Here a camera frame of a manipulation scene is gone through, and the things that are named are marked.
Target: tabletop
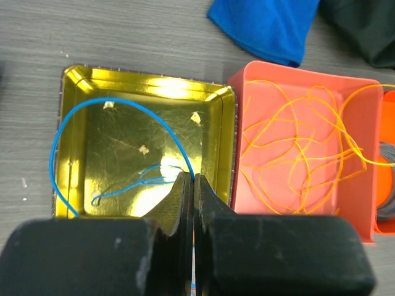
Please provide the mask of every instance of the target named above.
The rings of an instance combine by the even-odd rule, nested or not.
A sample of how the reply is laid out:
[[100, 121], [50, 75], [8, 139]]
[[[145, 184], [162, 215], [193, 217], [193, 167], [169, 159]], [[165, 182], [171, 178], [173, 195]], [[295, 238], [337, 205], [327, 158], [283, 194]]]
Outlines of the tabletop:
[[[212, 0], [2, 0], [0, 2], [0, 249], [26, 220], [51, 217], [48, 156], [62, 70], [75, 63], [224, 83], [256, 59], [206, 18]], [[317, 16], [301, 68], [394, 83]], [[366, 247], [393, 295], [395, 237]]]

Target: gray wire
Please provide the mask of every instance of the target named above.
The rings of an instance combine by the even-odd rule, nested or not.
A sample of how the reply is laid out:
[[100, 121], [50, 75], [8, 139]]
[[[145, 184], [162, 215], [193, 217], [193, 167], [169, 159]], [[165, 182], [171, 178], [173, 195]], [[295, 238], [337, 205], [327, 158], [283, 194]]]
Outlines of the gray wire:
[[[380, 143], [380, 155], [389, 163], [395, 163], [395, 147], [391, 144]], [[395, 166], [393, 169], [393, 188], [388, 199], [377, 208], [377, 221], [386, 221], [395, 217]]]

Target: salmon pink container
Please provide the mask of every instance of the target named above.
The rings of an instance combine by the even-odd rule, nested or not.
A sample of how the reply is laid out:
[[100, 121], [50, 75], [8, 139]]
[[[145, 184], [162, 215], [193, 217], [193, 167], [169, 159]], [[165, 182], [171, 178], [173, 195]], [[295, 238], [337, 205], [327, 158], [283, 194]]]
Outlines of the salmon pink container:
[[[343, 162], [344, 180], [333, 182], [340, 171], [336, 154], [341, 145], [350, 148], [334, 126], [344, 101], [378, 82], [253, 61], [228, 83], [239, 100], [235, 212], [339, 215], [363, 242], [374, 243], [377, 167], [368, 164], [361, 172], [360, 158], [351, 154]], [[378, 160], [382, 100], [381, 86], [370, 87], [341, 113], [347, 132], [373, 161]]]
[[[381, 112], [380, 142], [395, 145], [395, 91], [387, 91], [384, 94], [383, 108]], [[379, 156], [380, 162], [387, 162]], [[377, 171], [377, 200], [376, 206], [382, 205], [389, 197], [393, 189], [393, 170], [389, 166], [379, 166]], [[375, 232], [387, 236], [395, 234], [395, 218], [377, 222]]]

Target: black cloth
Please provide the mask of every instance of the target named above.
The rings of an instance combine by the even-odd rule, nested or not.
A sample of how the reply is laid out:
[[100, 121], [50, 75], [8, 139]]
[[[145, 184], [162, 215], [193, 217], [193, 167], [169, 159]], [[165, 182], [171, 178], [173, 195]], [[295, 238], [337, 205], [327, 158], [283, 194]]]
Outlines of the black cloth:
[[395, 68], [395, 0], [321, 0], [319, 11], [367, 63]]

